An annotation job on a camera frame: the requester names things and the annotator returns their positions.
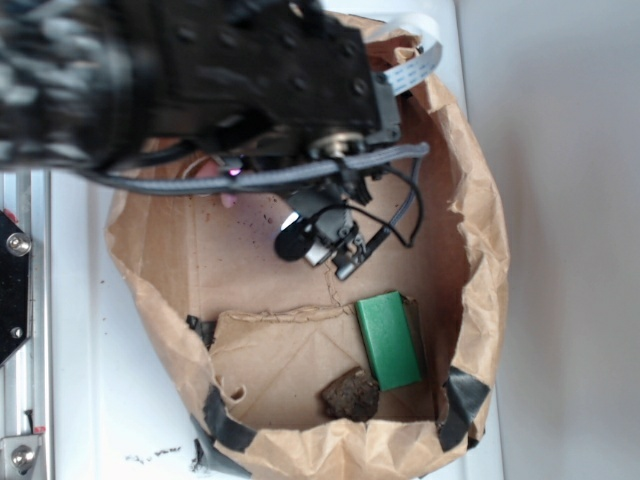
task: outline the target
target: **paper bag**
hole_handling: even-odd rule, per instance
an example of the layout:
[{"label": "paper bag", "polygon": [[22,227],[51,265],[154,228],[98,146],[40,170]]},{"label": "paper bag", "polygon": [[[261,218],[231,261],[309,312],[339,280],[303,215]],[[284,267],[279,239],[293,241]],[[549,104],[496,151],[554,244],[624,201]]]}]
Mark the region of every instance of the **paper bag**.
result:
[{"label": "paper bag", "polygon": [[[409,35],[374,43],[371,64],[382,71],[415,46]],[[390,238],[346,282],[331,265],[276,257],[273,241],[291,212],[274,195],[241,195],[233,208],[216,196],[114,197],[107,242],[146,331],[212,446],[253,478],[407,479],[446,465],[484,433],[507,308],[500,197],[436,76],[400,107],[403,142],[431,146],[420,175],[425,224],[414,248]],[[177,177],[192,160],[138,175]],[[369,187],[367,208],[383,218],[406,195],[393,178]],[[366,238],[379,228],[356,220]],[[321,384],[367,365],[353,303],[392,290],[417,305],[425,380],[383,396],[369,422],[332,421],[317,397]],[[218,321],[211,351],[188,315]]]}]

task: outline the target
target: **wire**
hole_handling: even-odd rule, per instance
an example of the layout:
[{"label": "wire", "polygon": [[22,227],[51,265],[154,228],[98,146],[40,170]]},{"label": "wire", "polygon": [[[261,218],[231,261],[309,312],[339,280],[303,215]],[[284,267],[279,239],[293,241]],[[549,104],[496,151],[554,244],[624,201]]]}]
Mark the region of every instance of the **wire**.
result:
[{"label": "wire", "polygon": [[[418,232],[420,231],[420,228],[422,226],[423,220],[424,220],[424,201],[422,199],[422,193],[420,192],[420,187],[418,187],[417,184],[417,179],[418,176],[420,174],[420,166],[422,164],[422,159],[421,158],[417,158],[414,160],[413,162],[413,168],[412,168],[412,176],[408,177],[407,175],[405,175],[404,173],[402,173],[399,170],[396,170],[393,167],[385,167],[384,170],[396,177],[398,177],[400,180],[402,180],[403,182],[405,182],[409,188],[409,194],[407,196],[407,199],[404,201],[404,203],[400,206],[400,208],[398,209],[398,211],[395,213],[395,215],[393,216],[393,218],[391,219],[391,221],[387,222],[386,220],[367,212],[366,210],[360,208],[360,207],[355,207],[353,205],[347,205],[347,204],[339,204],[339,205],[329,205],[327,207],[322,208],[321,210],[319,210],[318,212],[316,212],[313,216],[311,216],[309,218],[309,222],[312,224],[315,224],[320,217],[322,217],[322,215],[324,215],[325,213],[327,213],[328,211],[331,210],[352,210],[354,212],[358,212],[362,215],[364,215],[365,217],[379,223],[380,225],[382,225],[384,228],[388,229],[391,233],[393,233],[393,235],[400,241],[400,243],[402,244],[403,247],[405,248],[411,248],[413,247],[414,243],[415,243],[415,239],[418,235]],[[409,209],[409,207],[411,206],[411,204],[413,203],[413,200],[417,200],[418,203],[418,219],[416,220],[416,224],[411,232],[411,235],[409,236],[409,240],[406,240],[398,231],[398,229],[395,227],[395,225],[400,221],[400,219],[407,213],[407,210]]]},{"label": "wire", "polygon": [[[420,231],[420,228],[422,227],[422,223],[424,222],[424,200],[422,198],[422,192],[420,191],[420,187],[418,186],[418,183],[416,181],[414,181],[414,179],[408,177],[407,175],[405,175],[404,173],[402,173],[400,170],[397,170],[391,166],[387,166],[384,168],[385,171],[389,172],[392,175],[395,175],[396,177],[398,177],[400,180],[402,180],[404,183],[406,183],[409,188],[411,188],[411,190],[413,191],[413,194],[415,195],[415,199],[416,202],[418,204],[418,218],[416,220],[416,225],[413,228],[413,231],[411,232],[411,235],[409,236],[409,246],[412,247],[413,244],[415,243],[415,239],[418,236],[418,232]],[[417,178],[417,174],[416,174],[416,167],[414,165],[414,174],[413,176],[415,178]]]},{"label": "wire", "polygon": [[81,175],[102,185],[129,190],[143,195],[184,196],[215,193],[272,193],[291,189],[292,185],[319,180],[340,173],[346,166],[362,171],[381,168],[404,158],[422,158],[429,152],[426,143],[401,145],[375,152],[346,157],[344,165],[327,159],[274,171],[243,174],[237,177],[219,176],[188,180],[143,180],[111,175],[104,172],[80,171]]},{"label": "wire", "polygon": [[404,247],[406,247],[406,248],[410,248],[411,247],[409,242],[407,242],[407,240],[405,240],[405,238],[396,229],[396,227],[391,225],[389,222],[387,222],[383,218],[380,218],[380,217],[374,215],[373,213],[369,213],[363,208],[354,207],[353,205],[347,205],[347,204],[344,204],[344,205],[329,205],[329,206],[324,207],[323,209],[319,210],[312,217],[310,217],[309,218],[309,222],[312,223],[312,224],[317,222],[322,215],[324,215],[325,213],[327,213],[328,211],[331,211],[331,210],[353,210],[354,212],[361,213],[365,217],[373,220],[374,222],[379,223],[384,228],[388,228],[391,231],[391,233],[393,233],[396,236],[396,238],[400,241],[400,243],[402,243],[402,245]]},{"label": "wire", "polygon": [[[421,166],[422,166],[422,159],[421,158],[416,158],[413,161],[413,167],[411,169],[411,183],[409,184],[410,187],[411,187],[412,184],[415,184],[415,185],[418,184],[419,179],[420,179],[420,167]],[[404,201],[404,203],[402,204],[400,209],[396,212],[396,214],[393,216],[393,218],[389,222],[391,225],[396,225],[402,219],[402,217],[405,216],[405,214],[407,213],[407,211],[411,207],[411,204],[413,203],[413,200],[415,199],[415,196],[416,196],[416,190],[414,190],[413,188],[410,188],[409,189],[409,194],[407,195],[406,200]]]}]

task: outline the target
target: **rock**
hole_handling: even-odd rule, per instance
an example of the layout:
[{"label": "rock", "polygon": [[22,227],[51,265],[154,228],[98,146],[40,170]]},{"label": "rock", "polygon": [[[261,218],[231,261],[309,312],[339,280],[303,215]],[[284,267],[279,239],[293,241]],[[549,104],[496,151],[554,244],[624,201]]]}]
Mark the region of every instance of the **rock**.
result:
[{"label": "rock", "polygon": [[356,367],[322,391],[327,415],[366,422],[378,411],[380,386],[371,375]]}]

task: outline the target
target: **green block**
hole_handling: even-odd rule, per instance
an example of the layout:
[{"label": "green block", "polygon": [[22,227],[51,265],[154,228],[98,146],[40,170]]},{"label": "green block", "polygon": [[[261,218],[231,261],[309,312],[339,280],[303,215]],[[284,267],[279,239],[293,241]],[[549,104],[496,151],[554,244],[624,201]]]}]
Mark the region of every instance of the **green block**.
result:
[{"label": "green block", "polygon": [[380,390],[421,380],[418,358],[400,293],[391,292],[356,302],[369,364]]}]

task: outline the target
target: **ribbon cable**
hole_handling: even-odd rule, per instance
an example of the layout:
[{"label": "ribbon cable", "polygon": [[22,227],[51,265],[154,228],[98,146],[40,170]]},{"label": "ribbon cable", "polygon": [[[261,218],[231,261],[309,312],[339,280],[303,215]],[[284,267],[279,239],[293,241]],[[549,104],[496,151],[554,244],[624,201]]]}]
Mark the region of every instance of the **ribbon cable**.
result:
[{"label": "ribbon cable", "polygon": [[424,82],[442,59],[438,22],[423,13],[405,13],[394,17],[390,22],[369,34],[364,41],[365,43],[374,42],[398,29],[404,29],[410,33],[416,33],[417,30],[421,37],[420,47],[423,53],[384,72],[395,95],[400,95]]}]

